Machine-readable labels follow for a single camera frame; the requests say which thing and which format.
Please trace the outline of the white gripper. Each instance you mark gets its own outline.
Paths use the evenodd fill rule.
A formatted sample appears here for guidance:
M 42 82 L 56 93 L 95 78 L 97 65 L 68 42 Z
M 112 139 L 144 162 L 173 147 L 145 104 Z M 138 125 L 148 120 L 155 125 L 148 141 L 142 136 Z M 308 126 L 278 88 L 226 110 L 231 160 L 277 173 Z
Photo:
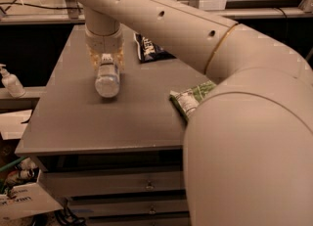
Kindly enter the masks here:
M 110 34 L 96 34 L 85 27 L 85 41 L 88 47 L 89 59 L 94 71 L 97 71 L 101 61 L 101 54 L 112 54 L 113 60 L 120 71 L 124 71 L 123 35 L 122 29 Z

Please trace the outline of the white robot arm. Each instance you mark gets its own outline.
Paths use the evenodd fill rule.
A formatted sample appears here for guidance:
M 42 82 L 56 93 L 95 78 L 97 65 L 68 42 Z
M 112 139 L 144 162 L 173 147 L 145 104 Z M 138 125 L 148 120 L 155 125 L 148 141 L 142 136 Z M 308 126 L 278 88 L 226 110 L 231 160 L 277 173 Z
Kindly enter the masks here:
M 312 69 L 246 25 L 172 0 L 77 0 L 215 82 L 192 113 L 192 226 L 313 226 Z

